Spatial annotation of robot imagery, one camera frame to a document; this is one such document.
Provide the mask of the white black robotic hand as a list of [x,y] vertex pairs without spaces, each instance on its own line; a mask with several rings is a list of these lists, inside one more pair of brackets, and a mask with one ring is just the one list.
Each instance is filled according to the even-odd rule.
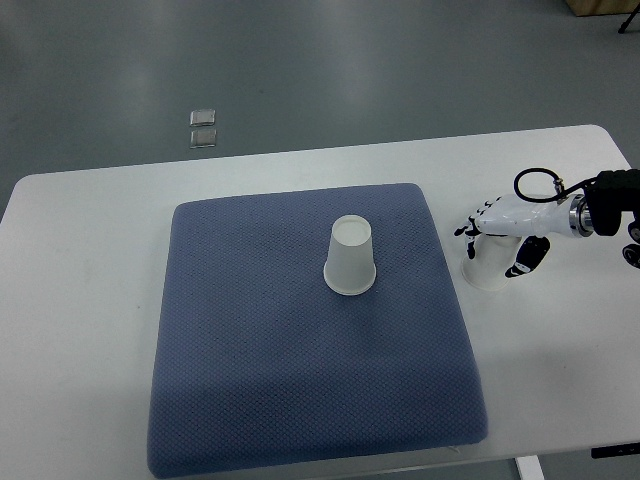
[[520,237],[514,264],[506,272],[508,279],[528,274],[541,264],[550,250],[550,234],[583,238],[592,233],[582,195],[570,195],[559,202],[532,203],[514,194],[485,202],[454,232],[465,237],[465,257],[469,259],[475,257],[474,243],[481,234]]

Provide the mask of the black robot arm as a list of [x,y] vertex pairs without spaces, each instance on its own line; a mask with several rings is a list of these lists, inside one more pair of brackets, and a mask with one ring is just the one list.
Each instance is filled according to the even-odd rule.
[[633,214],[627,227],[633,243],[622,249],[622,255],[629,265],[639,268],[639,170],[602,171],[584,187],[584,194],[591,225],[599,236],[615,236],[622,214]]

